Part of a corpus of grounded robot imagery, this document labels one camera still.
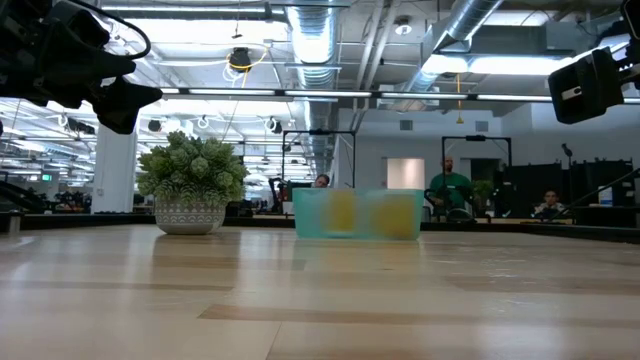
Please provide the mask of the translucent teal plastic basket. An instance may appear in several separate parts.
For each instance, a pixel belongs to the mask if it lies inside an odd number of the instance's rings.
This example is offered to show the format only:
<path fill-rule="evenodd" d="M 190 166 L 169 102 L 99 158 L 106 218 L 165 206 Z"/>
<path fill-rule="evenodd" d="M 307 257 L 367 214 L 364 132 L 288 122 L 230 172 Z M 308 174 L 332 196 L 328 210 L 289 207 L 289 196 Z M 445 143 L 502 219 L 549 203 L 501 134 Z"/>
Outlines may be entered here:
<path fill-rule="evenodd" d="M 334 236 L 325 230 L 327 195 L 331 191 L 351 190 L 355 193 L 356 211 L 355 227 L 351 233 Z M 423 192 L 407 189 L 332 189 L 332 188 L 297 188 L 294 190 L 294 220 L 296 234 L 301 239 L 351 238 L 356 240 L 404 240 L 383 238 L 373 232 L 371 222 L 372 207 L 376 200 L 384 195 L 406 194 L 413 197 L 415 226 L 412 237 L 406 241 L 414 241 L 419 237 L 422 212 Z"/>

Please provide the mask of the white square building column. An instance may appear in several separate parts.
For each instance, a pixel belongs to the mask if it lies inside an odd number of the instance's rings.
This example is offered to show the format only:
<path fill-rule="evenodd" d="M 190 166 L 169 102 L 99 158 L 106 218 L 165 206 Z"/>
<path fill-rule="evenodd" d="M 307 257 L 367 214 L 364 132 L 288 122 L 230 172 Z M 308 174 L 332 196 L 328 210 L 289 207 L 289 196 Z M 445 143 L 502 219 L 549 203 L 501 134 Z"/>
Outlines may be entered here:
<path fill-rule="evenodd" d="M 129 213 L 133 209 L 137 134 L 120 135 L 104 125 L 97 133 L 91 211 Z"/>

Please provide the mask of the small green background plant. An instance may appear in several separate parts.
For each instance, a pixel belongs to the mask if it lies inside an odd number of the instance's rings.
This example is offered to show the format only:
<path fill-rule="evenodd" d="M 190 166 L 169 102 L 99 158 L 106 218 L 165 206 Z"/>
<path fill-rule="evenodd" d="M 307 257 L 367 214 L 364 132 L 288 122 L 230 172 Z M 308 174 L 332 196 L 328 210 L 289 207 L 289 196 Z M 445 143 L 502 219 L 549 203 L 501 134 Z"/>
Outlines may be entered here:
<path fill-rule="evenodd" d="M 493 194 L 494 185 L 491 180 L 473 180 L 472 190 L 474 198 L 485 203 Z"/>

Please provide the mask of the green artificial succulent plant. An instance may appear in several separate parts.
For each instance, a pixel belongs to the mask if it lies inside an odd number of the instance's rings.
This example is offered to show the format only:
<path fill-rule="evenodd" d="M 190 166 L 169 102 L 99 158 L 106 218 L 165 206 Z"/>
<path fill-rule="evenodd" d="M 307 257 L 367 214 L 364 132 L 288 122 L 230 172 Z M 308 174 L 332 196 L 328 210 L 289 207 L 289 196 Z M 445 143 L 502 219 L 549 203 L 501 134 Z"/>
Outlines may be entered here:
<path fill-rule="evenodd" d="M 225 206 L 244 198 L 248 171 L 234 147 L 216 138 L 201 139 L 174 131 L 166 146 L 139 157 L 138 190 L 161 201 Z"/>

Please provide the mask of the white patterned plant pot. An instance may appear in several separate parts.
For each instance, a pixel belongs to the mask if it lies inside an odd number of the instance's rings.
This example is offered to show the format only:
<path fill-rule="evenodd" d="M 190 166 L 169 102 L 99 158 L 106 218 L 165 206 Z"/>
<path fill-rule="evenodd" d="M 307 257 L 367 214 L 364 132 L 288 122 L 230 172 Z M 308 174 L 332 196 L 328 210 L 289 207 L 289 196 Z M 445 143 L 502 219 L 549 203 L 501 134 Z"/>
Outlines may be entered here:
<path fill-rule="evenodd" d="M 158 201 L 154 210 L 156 225 L 168 235 L 212 233 L 222 226 L 225 213 L 225 206 L 210 206 L 205 202 Z"/>

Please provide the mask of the black partition wall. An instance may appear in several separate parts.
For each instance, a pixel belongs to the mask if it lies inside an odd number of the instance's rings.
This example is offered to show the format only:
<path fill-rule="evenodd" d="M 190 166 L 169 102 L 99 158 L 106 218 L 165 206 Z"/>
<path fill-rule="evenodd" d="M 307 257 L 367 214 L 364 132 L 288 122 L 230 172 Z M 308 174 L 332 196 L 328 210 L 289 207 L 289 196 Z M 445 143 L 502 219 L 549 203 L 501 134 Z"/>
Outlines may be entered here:
<path fill-rule="evenodd" d="M 496 213 L 534 221 L 570 221 L 575 225 L 635 228 L 640 219 L 640 169 L 630 160 L 559 161 L 506 168 L 494 177 Z M 558 193 L 565 209 L 535 218 L 534 207 L 547 190 Z"/>

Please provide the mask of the silver ceiling air duct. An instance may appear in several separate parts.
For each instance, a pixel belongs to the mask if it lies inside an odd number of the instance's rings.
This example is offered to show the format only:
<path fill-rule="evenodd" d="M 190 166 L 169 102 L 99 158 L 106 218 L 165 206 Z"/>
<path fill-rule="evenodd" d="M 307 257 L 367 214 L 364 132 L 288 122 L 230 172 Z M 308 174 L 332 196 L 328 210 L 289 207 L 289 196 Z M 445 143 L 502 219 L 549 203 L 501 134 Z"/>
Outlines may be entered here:
<path fill-rule="evenodd" d="M 286 8 L 291 26 L 291 42 L 296 63 L 305 65 L 297 71 L 302 90 L 334 90 L 338 70 L 329 68 L 336 60 L 339 9 L 328 6 L 292 6 Z M 333 130 L 336 112 L 330 102 L 304 103 L 304 119 L 308 130 Z M 310 155 L 318 175 L 328 173 L 333 154 L 329 136 L 309 137 Z"/>
<path fill-rule="evenodd" d="M 458 46 L 468 52 L 472 38 L 504 0 L 456 0 L 450 15 L 428 27 L 421 43 L 423 63 L 402 86 L 404 92 L 427 92 L 437 78 L 446 73 L 439 62 L 446 59 L 438 51 Z"/>

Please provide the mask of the black metal frame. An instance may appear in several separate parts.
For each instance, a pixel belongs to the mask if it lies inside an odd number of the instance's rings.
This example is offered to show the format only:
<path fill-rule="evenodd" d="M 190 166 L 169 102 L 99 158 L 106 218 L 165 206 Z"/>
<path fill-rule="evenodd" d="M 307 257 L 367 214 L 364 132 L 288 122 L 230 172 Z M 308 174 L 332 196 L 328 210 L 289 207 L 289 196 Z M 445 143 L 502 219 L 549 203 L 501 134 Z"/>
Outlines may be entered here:
<path fill-rule="evenodd" d="M 336 161 L 338 155 L 335 151 L 339 149 L 342 142 L 351 150 L 351 181 L 348 187 L 355 185 L 356 173 L 356 132 L 349 130 L 330 130 L 316 128 L 311 130 L 284 130 L 280 144 L 280 173 L 279 179 L 286 191 L 287 201 L 294 200 L 294 190 L 297 188 L 311 188 L 315 185 L 315 179 L 319 175 L 332 176 L 332 171 L 338 168 Z M 312 172 L 313 178 L 310 182 L 294 180 L 293 176 L 287 175 L 287 155 L 294 147 L 300 147 L 303 151 L 304 163 Z"/>
<path fill-rule="evenodd" d="M 485 142 L 485 141 L 504 141 L 507 145 L 507 167 L 511 167 L 513 164 L 513 155 L 512 155 L 512 138 L 511 137 L 502 137 L 502 136 L 485 136 L 485 135 L 465 135 L 465 136 L 442 136 L 440 140 L 441 147 L 441 171 L 442 175 L 446 176 L 446 142 L 448 140 L 463 140 L 466 142 Z"/>

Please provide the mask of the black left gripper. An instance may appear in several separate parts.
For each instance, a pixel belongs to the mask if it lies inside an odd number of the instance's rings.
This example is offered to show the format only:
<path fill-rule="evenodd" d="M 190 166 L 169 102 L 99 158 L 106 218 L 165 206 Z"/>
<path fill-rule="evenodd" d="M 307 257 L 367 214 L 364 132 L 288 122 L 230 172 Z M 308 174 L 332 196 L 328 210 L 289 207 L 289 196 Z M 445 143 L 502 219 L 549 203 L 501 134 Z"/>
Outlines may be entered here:
<path fill-rule="evenodd" d="M 0 97 L 78 107 L 98 96 L 91 104 L 99 122 L 129 135 L 139 110 L 163 97 L 159 88 L 118 77 L 135 69 L 133 60 L 85 44 L 58 20 L 22 25 L 8 17 L 0 24 Z M 101 89 L 111 77 L 117 78 Z"/>

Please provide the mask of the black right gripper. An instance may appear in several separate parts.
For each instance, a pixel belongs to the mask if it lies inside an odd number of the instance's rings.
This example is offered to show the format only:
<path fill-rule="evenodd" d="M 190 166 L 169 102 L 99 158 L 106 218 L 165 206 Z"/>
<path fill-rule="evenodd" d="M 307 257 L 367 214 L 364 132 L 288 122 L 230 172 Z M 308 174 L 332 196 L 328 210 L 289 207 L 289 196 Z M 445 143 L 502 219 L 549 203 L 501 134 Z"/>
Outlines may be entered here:
<path fill-rule="evenodd" d="M 630 36 L 625 57 L 618 61 L 620 80 L 640 90 L 640 0 L 623 0 L 620 12 Z"/>

